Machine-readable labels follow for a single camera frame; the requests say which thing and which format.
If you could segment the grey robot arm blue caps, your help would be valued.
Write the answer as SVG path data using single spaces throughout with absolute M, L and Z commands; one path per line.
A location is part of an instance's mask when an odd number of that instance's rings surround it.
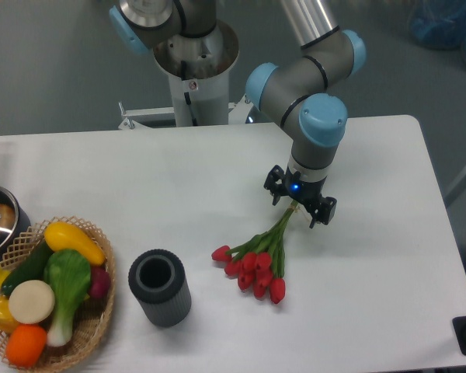
M 328 224 L 336 200 L 322 195 L 346 129 L 343 102 L 328 87 L 363 67 L 364 42 L 341 30 L 324 1 L 285 1 L 283 10 L 301 57 L 287 67 L 258 66 L 248 77 L 250 103 L 292 140 L 286 168 L 274 167 L 264 187 L 275 200 L 302 204 L 313 223 Z M 238 60 L 234 30 L 213 1 L 118 1 L 109 11 L 121 40 L 136 54 L 152 52 L 168 76 L 179 127 L 228 122 L 228 75 Z

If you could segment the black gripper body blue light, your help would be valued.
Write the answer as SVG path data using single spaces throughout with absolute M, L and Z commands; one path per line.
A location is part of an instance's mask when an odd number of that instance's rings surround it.
M 282 197 L 288 196 L 302 204 L 308 210 L 308 203 L 318 196 L 322 196 L 322 187 L 325 179 L 319 181 L 303 181 L 299 171 L 284 171 L 275 165 L 268 173 L 264 188 L 270 192 L 280 193 Z

